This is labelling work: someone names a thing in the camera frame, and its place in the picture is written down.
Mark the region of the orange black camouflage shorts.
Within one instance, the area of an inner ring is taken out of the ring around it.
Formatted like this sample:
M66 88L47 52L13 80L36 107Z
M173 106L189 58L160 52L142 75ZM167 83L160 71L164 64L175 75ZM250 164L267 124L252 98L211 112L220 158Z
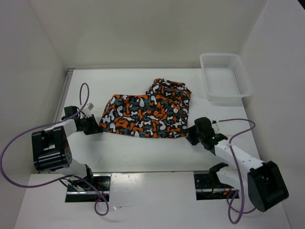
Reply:
M99 126L105 132L133 137L184 137L191 94L184 83L157 78L143 95L113 95Z

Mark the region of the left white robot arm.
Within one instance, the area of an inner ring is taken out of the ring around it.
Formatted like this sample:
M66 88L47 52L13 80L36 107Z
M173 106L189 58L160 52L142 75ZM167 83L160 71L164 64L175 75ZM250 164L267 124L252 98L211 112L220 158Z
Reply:
M90 115L69 119L43 131L32 133L33 162L39 172L79 176L78 185L88 191L95 185L92 170L88 165L72 158L68 142L68 137L76 132L93 135L102 133L103 129L97 124L94 115Z

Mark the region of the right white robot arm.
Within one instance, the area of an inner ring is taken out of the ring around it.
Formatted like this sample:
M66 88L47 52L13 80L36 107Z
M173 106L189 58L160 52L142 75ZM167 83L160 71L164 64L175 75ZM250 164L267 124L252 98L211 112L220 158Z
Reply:
M193 145L202 144L222 162L209 169L213 188L226 184L234 187L260 212L265 212L289 197L279 167L273 161L257 159L229 142L213 129L200 133L192 126L184 131Z

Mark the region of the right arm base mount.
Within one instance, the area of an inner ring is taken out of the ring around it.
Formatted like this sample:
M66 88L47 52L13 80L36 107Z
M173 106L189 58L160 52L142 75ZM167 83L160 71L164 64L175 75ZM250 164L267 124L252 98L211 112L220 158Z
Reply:
M220 200L231 198L236 189L226 185L213 185L208 171L196 171L193 173L195 183L196 200Z

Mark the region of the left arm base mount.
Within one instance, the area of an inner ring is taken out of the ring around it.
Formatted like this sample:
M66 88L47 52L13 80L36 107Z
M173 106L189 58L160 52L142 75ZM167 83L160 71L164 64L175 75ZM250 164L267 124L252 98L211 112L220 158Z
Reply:
M111 174L93 174L93 186L109 201L110 197L110 184L111 184ZM82 203L82 202L104 202L100 198L98 193L90 187L84 181L81 181L78 178L73 179L64 179L64 184L66 186L66 203Z

